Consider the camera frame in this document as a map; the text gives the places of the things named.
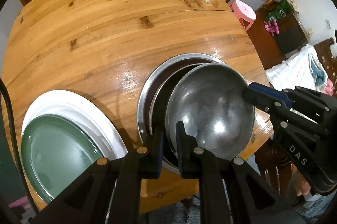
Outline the person's right hand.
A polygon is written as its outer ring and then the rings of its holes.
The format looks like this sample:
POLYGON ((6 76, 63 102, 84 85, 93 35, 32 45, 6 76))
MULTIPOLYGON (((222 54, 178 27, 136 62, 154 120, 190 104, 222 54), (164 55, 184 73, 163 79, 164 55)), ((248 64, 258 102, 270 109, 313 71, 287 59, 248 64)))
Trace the person's right hand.
POLYGON ((311 190, 310 184, 301 174, 297 176, 295 190, 297 196, 306 196, 311 190))

